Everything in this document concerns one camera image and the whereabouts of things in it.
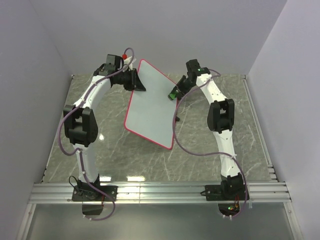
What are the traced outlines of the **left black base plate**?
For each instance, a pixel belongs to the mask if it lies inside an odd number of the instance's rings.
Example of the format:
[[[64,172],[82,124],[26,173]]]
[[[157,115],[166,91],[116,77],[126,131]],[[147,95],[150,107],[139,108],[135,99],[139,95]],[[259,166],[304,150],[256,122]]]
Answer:
[[[109,196],[90,188],[89,190],[76,187],[71,197],[72,202],[111,202],[117,199],[118,187],[115,185],[103,185],[99,189]]]

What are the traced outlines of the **green whiteboard eraser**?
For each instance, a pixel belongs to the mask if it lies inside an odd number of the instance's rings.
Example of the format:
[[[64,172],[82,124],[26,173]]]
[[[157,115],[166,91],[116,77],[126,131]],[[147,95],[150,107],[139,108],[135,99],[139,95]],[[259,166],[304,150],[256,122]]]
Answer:
[[[168,98],[169,98],[171,101],[173,101],[173,100],[176,98],[176,93],[170,93],[170,94],[168,95]]]

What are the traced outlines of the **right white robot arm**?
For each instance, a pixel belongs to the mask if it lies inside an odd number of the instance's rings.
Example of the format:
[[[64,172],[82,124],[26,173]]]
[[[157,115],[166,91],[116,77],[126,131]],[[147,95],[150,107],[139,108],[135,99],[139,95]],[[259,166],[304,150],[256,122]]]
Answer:
[[[220,194],[232,200],[246,189],[241,169],[237,165],[233,144],[235,102],[227,98],[214,82],[218,72],[201,67],[197,59],[186,62],[187,75],[183,75],[168,95],[173,101],[182,102],[189,93],[200,89],[209,103],[207,126],[213,132],[221,161]]]

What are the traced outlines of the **pink framed whiteboard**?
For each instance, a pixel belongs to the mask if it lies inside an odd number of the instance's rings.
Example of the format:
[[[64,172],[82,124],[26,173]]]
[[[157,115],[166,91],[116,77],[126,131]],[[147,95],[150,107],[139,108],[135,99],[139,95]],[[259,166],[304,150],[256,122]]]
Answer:
[[[131,93],[124,128],[171,150],[177,101],[170,100],[168,94],[176,84],[144,59],[139,62],[137,74],[146,91],[134,90]]]

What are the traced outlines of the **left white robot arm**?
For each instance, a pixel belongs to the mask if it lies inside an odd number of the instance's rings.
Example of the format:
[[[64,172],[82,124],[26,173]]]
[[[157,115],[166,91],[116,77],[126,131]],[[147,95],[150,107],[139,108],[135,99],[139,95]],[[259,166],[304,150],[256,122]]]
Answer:
[[[97,140],[99,128],[95,110],[103,96],[114,86],[121,85],[126,91],[146,91],[137,69],[133,67],[136,58],[123,54],[109,54],[106,62],[92,74],[91,82],[81,97],[72,105],[63,109],[63,119],[58,131],[64,131],[65,137],[73,145],[73,152],[61,151],[67,155],[76,155],[79,176],[78,184],[86,185],[83,195],[89,201],[96,201],[101,196],[98,186],[100,176],[95,164],[93,143]]]

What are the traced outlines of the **aluminium front rail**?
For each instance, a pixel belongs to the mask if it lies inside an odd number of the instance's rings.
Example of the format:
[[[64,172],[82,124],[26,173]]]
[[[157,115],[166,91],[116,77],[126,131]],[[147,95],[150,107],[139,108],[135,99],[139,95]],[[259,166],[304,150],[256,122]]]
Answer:
[[[209,204],[200,192],[214,182],[103,182],[117,186],[116,204]],[[247,185],[249,203],[288,203],[291,196],[284,182],[251,182]],[[73,187],[69,183],[34,184],[30,204],[72,204]]]

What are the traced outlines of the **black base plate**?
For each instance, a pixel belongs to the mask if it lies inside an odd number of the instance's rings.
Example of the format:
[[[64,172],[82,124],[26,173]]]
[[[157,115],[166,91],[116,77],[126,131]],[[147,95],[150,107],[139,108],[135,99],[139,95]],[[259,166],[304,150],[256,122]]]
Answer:
[[[207,201],[244,201],[246,198],[245,186],[228,187],[222,185],[205,185],[200,195],[205,197]]]
[[[99,189],[109,196],[90,188],[89,190],[76,187],[71,197],[72,202],[111,202],[117,199],[118,187],[115,185],[103,185]]]

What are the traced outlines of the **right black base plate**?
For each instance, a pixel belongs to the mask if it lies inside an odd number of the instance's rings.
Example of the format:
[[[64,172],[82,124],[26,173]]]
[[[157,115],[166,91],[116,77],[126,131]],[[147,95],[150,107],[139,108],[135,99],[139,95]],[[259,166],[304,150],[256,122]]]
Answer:
[[[244,201],[246,198],[245,186],[228,187],[222,185],[205,185],[200,195],[205,197],[207,201]]]

